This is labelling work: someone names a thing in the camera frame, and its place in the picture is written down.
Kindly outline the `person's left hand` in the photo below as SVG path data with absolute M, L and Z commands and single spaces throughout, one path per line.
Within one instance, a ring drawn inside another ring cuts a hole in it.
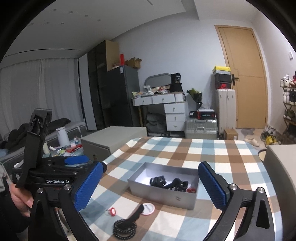
M 15 184 L 10 185 L 10 194 L 13 203 L 20 213 L 25 217 L 30 217 L 34 202 L 32 194 L 25 189 L 17 188 Z

